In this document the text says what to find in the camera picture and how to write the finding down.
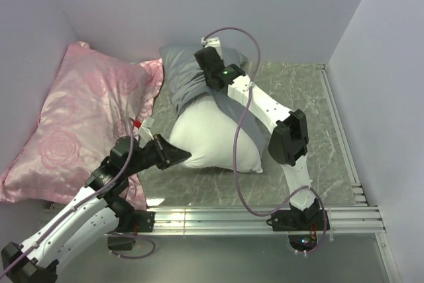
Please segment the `grey pillowcase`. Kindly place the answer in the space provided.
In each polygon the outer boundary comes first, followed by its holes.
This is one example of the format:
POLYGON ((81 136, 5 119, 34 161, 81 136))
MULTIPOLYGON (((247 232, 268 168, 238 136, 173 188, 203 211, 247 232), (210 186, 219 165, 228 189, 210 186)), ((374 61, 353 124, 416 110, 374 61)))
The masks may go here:
MULTIPOLYGON (((201 50, 201 45, 169 45, 160 48, 165 81, 168 82, 170 102, 176 110, 177 118, 185 111, 185 108, 193 99, 202 95, 213 96, 217 107, 222 113, 231 118, 237 125, 244 107, 224 96, 223 93, 213 91, 207 87, 203 71, 194 57, 201 50)), ((234 48, 223 48, 223 60, 226 66, 236 64, 241 67, 248 62, 248 58, 234 48)), ((265 138, 259 129, 254 115, 246 114, 242 123, 243 131, 252 139, 260 156, 265 148, 265 138)))

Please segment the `white pillow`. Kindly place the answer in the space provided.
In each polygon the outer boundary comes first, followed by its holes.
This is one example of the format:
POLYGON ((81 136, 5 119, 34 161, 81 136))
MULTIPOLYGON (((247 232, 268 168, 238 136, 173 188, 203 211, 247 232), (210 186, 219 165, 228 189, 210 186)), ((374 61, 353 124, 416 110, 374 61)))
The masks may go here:
MULTIPOLYGON (((213 96, 202 94, 185 108, 175 122, 170 143, 191 153, 186 168, 218 167, 233 169, 233 141, 237 125, 220 111, 213 96)), ((240 130, 237 144, 237 170, 262 172, 261 156, 252 139, 240 130)))

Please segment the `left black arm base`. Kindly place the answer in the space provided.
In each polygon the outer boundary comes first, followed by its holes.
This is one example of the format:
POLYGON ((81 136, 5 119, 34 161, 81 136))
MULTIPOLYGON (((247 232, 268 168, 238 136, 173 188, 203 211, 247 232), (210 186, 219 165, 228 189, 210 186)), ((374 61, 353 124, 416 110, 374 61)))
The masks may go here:
MULTIPOLYGON (((151 233, 154 226, 155 213, 151 211, 134 211, 123 218, 113 232, 127 233, 135 236, 139 233, 151 233)), ((128 237, 108 237, 107 246, 112 251, 131 251, 136 239, 128 237)))

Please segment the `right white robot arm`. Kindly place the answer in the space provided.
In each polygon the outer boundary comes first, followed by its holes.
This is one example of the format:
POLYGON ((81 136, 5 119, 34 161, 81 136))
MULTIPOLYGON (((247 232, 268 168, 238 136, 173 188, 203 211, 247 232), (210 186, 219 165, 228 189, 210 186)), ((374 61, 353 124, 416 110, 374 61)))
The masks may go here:
POLYGON ((268 153, 282 166, 291 198, 290 215, 279 218, 286 229, 308 230, 322 217, 318 195, 311 190, 307 170, 309 135, 306 115, 278 103, 260 89, 238 66, 226 66, 213 47, 202 48, 194 54, 205 82, 215 91, 244 106, 271 134, 268 153))

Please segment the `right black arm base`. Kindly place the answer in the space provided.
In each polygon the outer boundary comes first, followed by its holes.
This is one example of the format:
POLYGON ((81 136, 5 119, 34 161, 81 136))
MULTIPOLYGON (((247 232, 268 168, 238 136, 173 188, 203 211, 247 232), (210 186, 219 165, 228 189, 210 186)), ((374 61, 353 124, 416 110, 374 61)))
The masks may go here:
POLYGON ((295 253, 308 255, 319 246, 318 232, 323 235, 331 228, 327 212, 318 209, 311 216, 296 208, 279 210, 266 220, 273 232, 288 232, 290 247, 295 253))

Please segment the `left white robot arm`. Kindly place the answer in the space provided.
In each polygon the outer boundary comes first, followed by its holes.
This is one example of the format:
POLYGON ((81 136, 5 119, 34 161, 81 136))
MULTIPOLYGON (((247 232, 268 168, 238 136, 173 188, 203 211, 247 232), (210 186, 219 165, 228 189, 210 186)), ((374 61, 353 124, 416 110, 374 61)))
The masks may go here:
POLYGON ((55 282, 64 261, 88 241, 133 226, 134 207, 121 197, 130 176, 152 166, 165 170, 190 157, 159 134, 145 146, 132 136, 120 138, 62 211, 21 244, 3 248, 1 276, 12 282, 55 282))

